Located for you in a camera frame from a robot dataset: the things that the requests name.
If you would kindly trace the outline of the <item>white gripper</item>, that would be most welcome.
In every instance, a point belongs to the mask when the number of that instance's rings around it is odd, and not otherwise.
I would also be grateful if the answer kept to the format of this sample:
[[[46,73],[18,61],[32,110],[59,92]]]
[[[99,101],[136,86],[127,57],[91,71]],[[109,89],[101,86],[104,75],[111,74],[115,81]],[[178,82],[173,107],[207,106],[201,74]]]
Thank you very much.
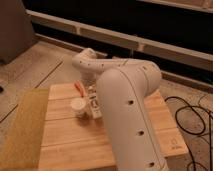
[[[96,83],[97,76],[94,73],[82,72],[81,82],[84,86],[92,86]],[[81,96],[84,96],[84,89],[79,82],[74,83],[75,88],[78,90]]]

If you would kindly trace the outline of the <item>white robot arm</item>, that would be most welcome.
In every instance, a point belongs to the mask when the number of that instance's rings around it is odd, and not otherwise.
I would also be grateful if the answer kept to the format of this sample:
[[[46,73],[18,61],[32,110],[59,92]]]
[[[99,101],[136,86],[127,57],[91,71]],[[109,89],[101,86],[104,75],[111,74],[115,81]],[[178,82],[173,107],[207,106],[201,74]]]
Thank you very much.
[[[160,85],[159,67],[132,58],[99,59],[91,48],[74,56],[72,65],[84,83],[96,84],[118,171],[169,171],[144,105]]]

